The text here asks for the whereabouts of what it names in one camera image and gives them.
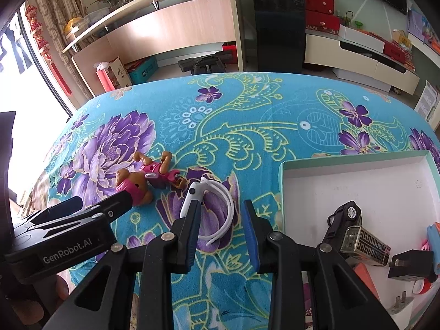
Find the person's left hand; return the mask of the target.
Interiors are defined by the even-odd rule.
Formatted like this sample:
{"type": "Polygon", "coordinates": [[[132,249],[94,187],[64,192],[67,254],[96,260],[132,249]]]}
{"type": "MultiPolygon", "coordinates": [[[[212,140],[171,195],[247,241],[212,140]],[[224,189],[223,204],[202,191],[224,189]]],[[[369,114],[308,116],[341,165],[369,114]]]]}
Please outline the person's left hand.
{"type": "MultiPolygon", "coordinates": [[[[57,309],[69,295],[68,283],[60,275],[50,281],[47,290],[43,291],[50,303],[57,309]]],[[[41,299],[27,299],[11,303],[12,309],[24,326],[37,324],[45,316],[45,303],[41,299]]]]}

